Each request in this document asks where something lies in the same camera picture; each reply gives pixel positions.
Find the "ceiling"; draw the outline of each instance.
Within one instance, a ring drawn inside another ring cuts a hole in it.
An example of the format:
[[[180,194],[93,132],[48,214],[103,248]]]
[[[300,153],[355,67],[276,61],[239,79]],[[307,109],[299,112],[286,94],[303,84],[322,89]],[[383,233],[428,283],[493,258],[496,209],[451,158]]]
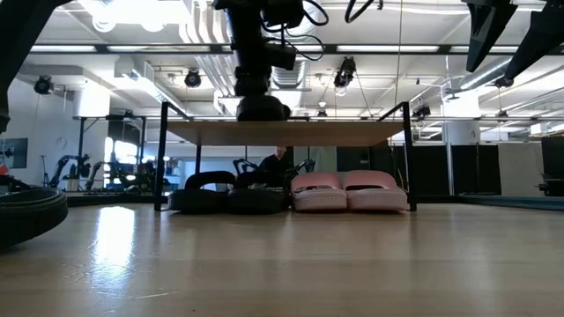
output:
[[[84,3],[97,0],[80,0],[60,7],[54,12],[38,39],[38,44],[150,44],[183,43],[179,25],[189,23],[188,13],[184,14],[190,0],[160,1],[166,11],[154,10],[153,18],[165,18],[169,23],[159,32],[147,32],[140,24],[118,23],[108,33],[101,33],[93,27],[93,15],[85,9]],[[194,4],[199,7],[205,0]],[[468,45],[470,37],[470,15],[465,4],[458,0],[386,0],[384,9],[378,11],[374,4],[352,24],[344,21],[346,3],[338,0],[320,1],[330,17],[330,23],[318,27],[315,35],[325,43],[339,44],[459,44]],[[511,19],[496,45],[519,45],[529,29],[530,10],[541,9],[541,1],[514,1],[520,4],[520,11]],[[212,32],[212,11],[208,11],[207,25]],[[119,78],[114,78],[114,65],[119,55],[30,55],[25,67],[38,65],[76,65],[91,71],[115,86],[114,92],[126,94],[130,99],[112,98],[112,108],[130,108],[139,114],[158,114],[159,103],[142,91],[124,88]],[[486,65],[496,56],[488,56]],[[212,105],[214,89],[207,76],[197,89],[189,89],[183,83],[188,69],[198,68],[194,55],[135,55],[138,63],[147,61],[156,71],[155,80],[163,85],[178,100],[184,103],[190,114],[215,115],[218,111]],[[318,103],[324,101],[330,115],[358,116],[383,114],[400,101],[412,100],[430,88],[422,102],[429,103],[433,114],[441,114],[440,89],[431,84],[448,83],[447,77],[463,77],[466,56],[464,55],[355,55],[358,77],[348,87],[347,94],[338,97],[332,84],[335,69],[343,60],[341,55],[326,55],[318,62],[308,63],[304,93],[296,114],[314,114]],[[559,56],[547,56],[531,66],[517,79],[515,86],[527,82],[564,64]],[[539,95],[564,87],[564,71],[532,84],[512,89],[497,98],[497,88],[484,86],[478,89],[482,114],[497,112],[501,107],[532,100]],[[61,79],[61,85],[80,85],[72,80]],[[564,107],[564,97],[557,96],[549,102],[525,108],[519,115],[538,114],[543,111]]]

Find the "pole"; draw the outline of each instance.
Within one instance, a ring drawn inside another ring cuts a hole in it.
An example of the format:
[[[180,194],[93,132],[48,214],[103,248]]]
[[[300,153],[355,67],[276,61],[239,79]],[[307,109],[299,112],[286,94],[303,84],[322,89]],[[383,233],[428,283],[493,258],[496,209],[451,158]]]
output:
[[[155,177],[155,211],[160,211],[160,199],[162,198],[163,182],[165,181],[165,150],[167,149],[168,129],[168,101],[162,103],[160,108],[160,134],[159,154],[157,157],[157,175]]]
[[[85,122],[86,118],[80,118],[80,134],[78,135],[78,157],[82,158],[82,147],[85,141]]]
[[[404,135],[405,135],[405,170],[407,171],[407,184],[409,192],[407,198],[410,211],[417,211],[417,192],[415,188],[415,176],[413,174],[413,139],[412,139],[412,120],[410,117],[409,102],[402,102],[404,110]]]
[[[143,118],[141,120],[143,120],[143,127],[141,128],[141,144],[139,145],[138,164],[143,163],[143,156],[145,155],[145,133],[147,130],[147,118]]]
[[[202,165],[202,145],[198,144],[196,147],[196,172],[200,173],[200,167]]]

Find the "wooden floor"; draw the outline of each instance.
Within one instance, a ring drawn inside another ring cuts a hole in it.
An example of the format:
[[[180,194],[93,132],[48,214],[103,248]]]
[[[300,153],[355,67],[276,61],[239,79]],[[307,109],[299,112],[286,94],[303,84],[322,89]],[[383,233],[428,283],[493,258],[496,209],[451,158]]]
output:
[[[0,316],[564,315],[564,214],[81,208],[0,254]]]

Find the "poster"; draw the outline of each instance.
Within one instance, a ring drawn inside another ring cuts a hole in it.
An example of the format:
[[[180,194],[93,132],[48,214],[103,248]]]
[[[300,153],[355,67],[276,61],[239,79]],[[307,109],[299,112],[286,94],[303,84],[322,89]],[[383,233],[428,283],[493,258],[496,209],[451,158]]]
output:
[[[27,138],[0,139],[0,165],[8,168],[27,168]]]

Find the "person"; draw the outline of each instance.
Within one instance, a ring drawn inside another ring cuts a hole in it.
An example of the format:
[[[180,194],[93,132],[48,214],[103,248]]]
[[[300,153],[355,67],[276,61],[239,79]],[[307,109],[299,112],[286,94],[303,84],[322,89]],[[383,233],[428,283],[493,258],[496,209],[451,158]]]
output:
[[[285,146],[277,146],[276,150],[274,151],[273,155],[263,159],[261,162],[259,169],[267,172],[273,173],[280,176],[280,181],[277,181],[276,184],[272,183],[269,186],[272,187],[281,187],[283,183],[284,176],[286,171],[292,168],[292,163],[284,157],[286,154],[286,147]]]

